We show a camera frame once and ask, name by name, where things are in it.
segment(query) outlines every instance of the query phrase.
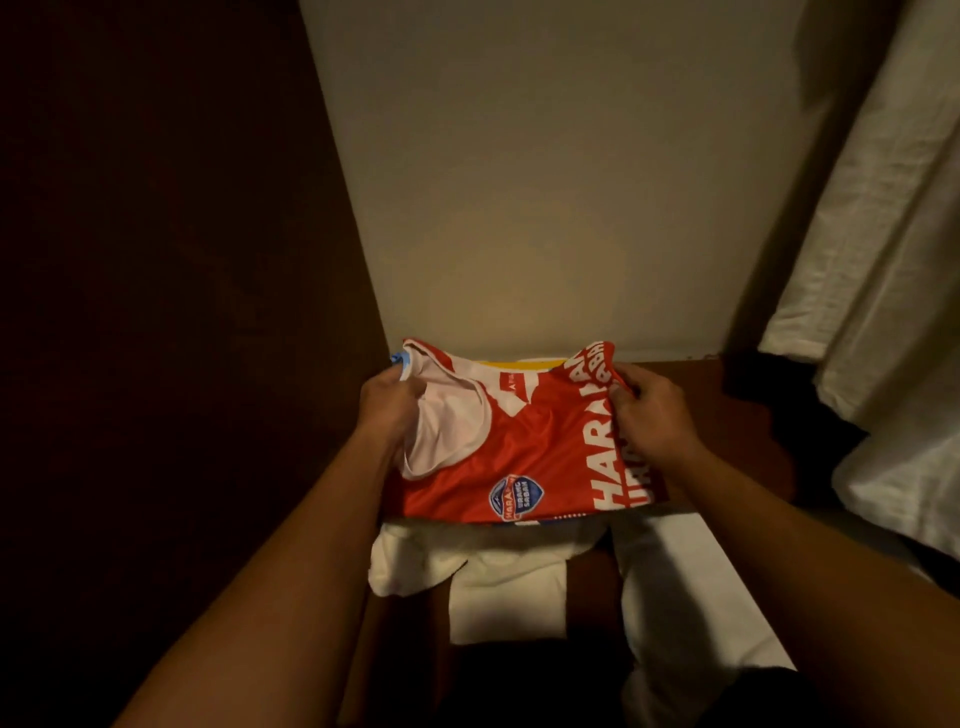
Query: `curtain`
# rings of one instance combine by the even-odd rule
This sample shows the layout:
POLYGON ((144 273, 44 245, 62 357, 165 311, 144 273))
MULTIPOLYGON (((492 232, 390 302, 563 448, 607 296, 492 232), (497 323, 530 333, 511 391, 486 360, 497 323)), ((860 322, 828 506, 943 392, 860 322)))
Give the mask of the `curtain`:
POLYGON ((819 364, 870 433, 833 476, 868 521, 960 558, 960 2, 916 0, 760 349, 819 364))

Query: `brown wooden panel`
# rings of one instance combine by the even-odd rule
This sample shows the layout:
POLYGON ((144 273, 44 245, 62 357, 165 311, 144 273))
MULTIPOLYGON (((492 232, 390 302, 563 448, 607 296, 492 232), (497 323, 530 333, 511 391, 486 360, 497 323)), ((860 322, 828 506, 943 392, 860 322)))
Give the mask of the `brown wooden panel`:
POLYGON ((16 2, 0 28, 0 722, 102 724, 387 350, 294 3, 16 2))

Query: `white wall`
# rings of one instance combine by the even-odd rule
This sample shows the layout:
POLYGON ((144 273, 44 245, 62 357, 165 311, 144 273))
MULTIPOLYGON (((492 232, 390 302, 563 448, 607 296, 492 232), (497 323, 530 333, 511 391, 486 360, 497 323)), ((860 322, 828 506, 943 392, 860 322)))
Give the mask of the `white wall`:
POLYGON ((301 0, 383 325, 718 352, 820 127, 804 0, 301 0))

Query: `printed logo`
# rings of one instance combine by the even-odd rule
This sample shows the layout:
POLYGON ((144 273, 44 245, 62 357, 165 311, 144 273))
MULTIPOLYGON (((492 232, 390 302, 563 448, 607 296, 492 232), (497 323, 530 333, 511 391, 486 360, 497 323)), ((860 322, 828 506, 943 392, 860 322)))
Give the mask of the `printed logo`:
POLYGON ((490 507, 503 521, 519 521, 543 498, 543 489, 526 475, 507 475, 490 491, 490 507))

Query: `red jersey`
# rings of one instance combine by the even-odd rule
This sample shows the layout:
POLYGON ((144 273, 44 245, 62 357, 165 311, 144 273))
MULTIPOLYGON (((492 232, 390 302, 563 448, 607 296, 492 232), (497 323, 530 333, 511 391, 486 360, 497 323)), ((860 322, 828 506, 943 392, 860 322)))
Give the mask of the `red jersey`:
POLYGON ((416 339, 402 378, 427 381, 388 518, 503 523, 573 518, 665 500, 660 475, 619 438, 607 390, 629 389, 597 342, 541 372, 500 369, 416 339))

